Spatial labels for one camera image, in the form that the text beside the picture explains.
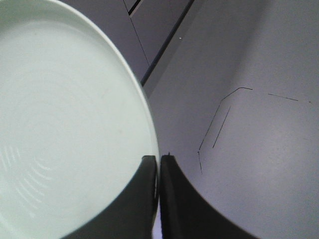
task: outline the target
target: cabinet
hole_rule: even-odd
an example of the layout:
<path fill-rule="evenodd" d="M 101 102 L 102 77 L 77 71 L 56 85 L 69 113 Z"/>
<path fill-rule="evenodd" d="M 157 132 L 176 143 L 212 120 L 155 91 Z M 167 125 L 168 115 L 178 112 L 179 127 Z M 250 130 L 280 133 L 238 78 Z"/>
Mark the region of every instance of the cabinet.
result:
<path fill-rule="evenodd" d="M 141 80 L 190 0 L 62 1 L 86 15 L 111 39 Z"/>

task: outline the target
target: white plate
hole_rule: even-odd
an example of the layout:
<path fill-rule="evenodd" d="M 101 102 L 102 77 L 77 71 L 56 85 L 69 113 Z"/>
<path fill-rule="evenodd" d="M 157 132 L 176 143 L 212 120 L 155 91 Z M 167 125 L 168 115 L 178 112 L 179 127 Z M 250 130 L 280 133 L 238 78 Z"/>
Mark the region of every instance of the white plate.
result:
<path fill-rule="evenodd" d="M 0 0 L 0 238 L 77 229 L 143 155 L 159 158 L 146 99 L 101 30 L 55 0 Z"/>

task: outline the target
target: black line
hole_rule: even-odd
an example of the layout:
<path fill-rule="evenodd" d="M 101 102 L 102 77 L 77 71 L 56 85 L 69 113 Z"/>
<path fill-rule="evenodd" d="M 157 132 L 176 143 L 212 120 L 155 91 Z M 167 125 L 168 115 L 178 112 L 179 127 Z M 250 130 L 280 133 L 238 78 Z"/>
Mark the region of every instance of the black line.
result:
<path fill-rule="evenodd" d="M 148 80 L 148 78 L 150 77 L 152 71 L 154 70 L 155 66 L 157 65 L 157 63 L 159 62 L 161 56 L 164 54 L 169 42 L 171 41 L 171 39 L 173 38 L 174 34 L 176 33 L 178 27 L 180 26 L 181 22 L 183 21 L 183 19 L 185 18 L 186 14 L 188 13 L 191 5 L 193 4 L 195 0 L 190 0 L 187 4 L 187 6 L 185 7 L 183 13 L 181 14 L 181 16 L 179 17 L 178 21 L 176 22 L 176 24 L 174 25 L 172 31 L 170 32 L 170 34 L 168 35 L 166 41 L 164 42 L 164 44 L 162 45 L 162 47 L 160 48 L 158 54 L 156 55 L 156 57 L 154 58 L 153 62 L 151 63 L 150 67 L 148 68 L 148 70 L 146 71 L 145 75 L 143 76 L 142 80 L 141 80 L 141 85 L 144 86 L 146 81 Z"/>
<path fill-rule="evenodd" d="M 219 107 L 220 107 L 220 103 L 219 103 L 219 105 L 218 105 L 218 107 L 217 107 L 217 110 L 215 111 L 215 114 L 214 114 L 214 116 L 213 116 L 213 119 L 211 120 L 211 122 L 210 122 L 210 124 L 209 124 L 208 130 L 206 131 L 206 134 L 205 134 L 205 136 L 204 136 L 204 138 L 203 138 L 203 140 L 202 140 L 202 142 L 201 142 L 201 144 L 200 144 L 198 150 L 200 150 L 201 146 L 202 146 L 203 143 L 204 143 L 204 140 L 206 139 L 206 136 L 207 136 L 207 134 L 208 134 L 208 132 L 209 132 L 209 130 L 210 130 L 211 125 L 213 124 L 213 121 L 214 121 L 214 119 L 215 119 L 215 116 L 217 115 L 217 112 L 218 112 L 218 110 L 219 110 Z"/>
<path fill-rule="evenodd" d="M 206 136 L 207 136 L 207 134 L 208 134 L 208 132 L 209 132 L 209 130 L 210 130 L 210 127 L 211 127 L 212 124 L 213 124 L 213 121 L 214 121 L 214 119 L 215 119 L 215 116 L 217 115 L 217 112 L 218 112 L 218 110 L 219 110 L 219 107 L 220 107 L 222 101 L 223 101 L 224 99 L 226 99 L 227 97 L 229 97 L 231 94 L 233 94 L 233 93 L 235 93 L 236 91 L 238 91 L 239 89 L 246 89 L 246 90 L 251 90 L 251 91 L 253 90 L 253 89 L 247 88 L 247 87 L 239 87 L 239 88 L 237 88 L 236 90 L 234 90 L 233 92 L 231 92 L 231 93 L 229 93 L 228 95 L 226 95 L 224 98 L 222 98 L 222 100 L 219 102 L 219 105 L 218 105 L 217 110 L 216 110 L 216 112 L 215 112 L 215 114 L 214 114 L 214 116 L 213 116 L 213 119 L 211 120 L 211 122 L 210 122 L 210 124 L 209 124 L 208 130 L 206 131 L 206 134 L 205 134 L 205 136 L 204 136 L 202 142 L 200 143 L 200 146 L 199 146 L 199 149 L 198 149 L 198 150 L 200 150 L 200 148 L 202 147 L 202 145 L 203 145 L 203 143 L 204 143 L 204 140 L 206 139 Z"/>
<path fill-rule="evenodd" d="M 128 7 L 126 6 L 125 0 L 123 0 L 123 3 L 124 3 L 124 6 L 125 6 L 125 8 L 126 8 L 126 11 L 129 12 Z"/>
<path fill-rule="evenodd" d="M 141 0 L 137 0 L 134 5 L 131 7 L 131 9 L 129 10 L 129 15 L 131 16 L 132 12 L 136 9 L 136 7 L 139 5 L 139 3 L 141 2 Z"/>
<path fill-rule="evenodd" d="M 218 137 L 219 137 L 219 134 L 220 134 L 220 132 L 221 132 L 221 129 L 222 129 L 223 126 L 224 126 L 224 123 L 225 123 L 225 121 L 226 121 L 226 118 L 227 118 L 227 116 L 228 116 L 228 113 L 229 113 L 229 111 L 230 111 L 230 108 L 231 108 L 231 106 L 229 107 L 228 112 L 227 112 L 227 114 L 226 114 L 226 116 L 225 116 L 225 119 L 224 119 L 224 121 L 223 121 L 223 124 L 221 125 L 221 128 L 220 128 L 220 130 L 219 130 L 219 132 L 218 132 L 218 135 L 217 135 L 216 140 L 215 140 L 215 142 L 214 142 L 213 148 L 215 147 L 215 144 L 216 144 L 216 142 L 217 142 L 217 139 L 218 139 Z"/>
<path fill-rule="evenodd" d="M 298 101 L 298 100 L 296 100 L 296 99 L 289 98 L 289 97 L 285 97 L 285 96 L 277 96 L 277 97 L 284 98 L 284 99 L 288 99 L 288 100 L 292 100 L 292 101 Z"/>
<path fill-rule="evenodd" d="M 199 151 L 197 151 L 198 154 L 198 161 L 199 161 L 199 166 L 200 166 L 200 173 L 203 174 L 203 171 L 201 169 L 201 162 L 200 162 L 200 155 L 199 155 Z"/>
<path fill-rule="evenodd" d="M 146 53 L 145 53 L 145 51 L 144 51 L 144 48 L 143 48 L 143 45 L 142 45 L 141 40 L 140 40 L 140 38 L 139 38 L 138 32 L 136 31 L 136 28 L 135 28 L 134 23 L 133 23 L 133 21 L 132 21 L 131 18 L 130 18 L 130 20 L 131 20 L 132 26 L 133 26 L 133 28 L 134 28 L 134 31 L 135 31 L 135 33 L 136 33 L 136 37 L 137 37 L 138 40 L 139 40 L 141 49 L 143 50 L 143 54 L 144 54 L 144 56 L 145 56 L 145 58 L 146 58 L 146 61 L 148 62 L 148 65 L 150 66 L 149 60 L 148 60 L 148 58 L 147 58 L 147 56 L 146 56 Z"/>
<path fill-rule="evenodd" d="M 236 90 L 234 90 L 233 92 L 229 93 L 228 95 L 226 95 L 220 102 L 222 102 L 224 99 L 226 99 L 228 96 L 230 96 L 231 94 L 235 93 L 236 91 L 238 91 L 239 89 L 246 89 L 246 90 L 253 90 L 253 89 L 250 89 L 250 88 L 246 88 L 246 87 L 239 87 L 237 88 Z"/>

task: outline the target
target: gray surface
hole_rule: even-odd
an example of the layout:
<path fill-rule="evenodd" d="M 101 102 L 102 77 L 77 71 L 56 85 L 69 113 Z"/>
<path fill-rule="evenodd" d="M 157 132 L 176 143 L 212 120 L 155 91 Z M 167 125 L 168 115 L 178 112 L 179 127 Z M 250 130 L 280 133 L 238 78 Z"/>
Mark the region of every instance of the gray surface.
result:
<path fill-rule="evenodd" d="M 177 22 L 187 0 L 144 0 L 133 14 L 132 22 L 147 60 L 152 63 Z"/>
<path fill-rule="evenodd" d="M 114 42 L 139 80 L 149 67 L 121 0 L 62 0 L 92 20 Z"/>
<path fill-rule="evenodd" d="M 249 232 L 317 238 L 319 3 L 195 1 L 194 15 L 145 85 L 161 154 Z M 220 104 L 238 87 L 253 90 Z"/>

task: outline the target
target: plate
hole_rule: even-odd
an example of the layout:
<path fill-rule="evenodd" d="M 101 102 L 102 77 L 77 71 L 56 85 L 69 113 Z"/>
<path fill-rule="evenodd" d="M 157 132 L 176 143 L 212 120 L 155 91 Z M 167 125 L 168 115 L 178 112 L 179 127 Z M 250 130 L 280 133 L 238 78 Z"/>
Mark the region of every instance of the plate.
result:
<path fill-rule="evenodd" d="M 159 158 L 143 91 L 110 39 L 55 0 L 0 0 L 0 238 L 56 239 Z"/>

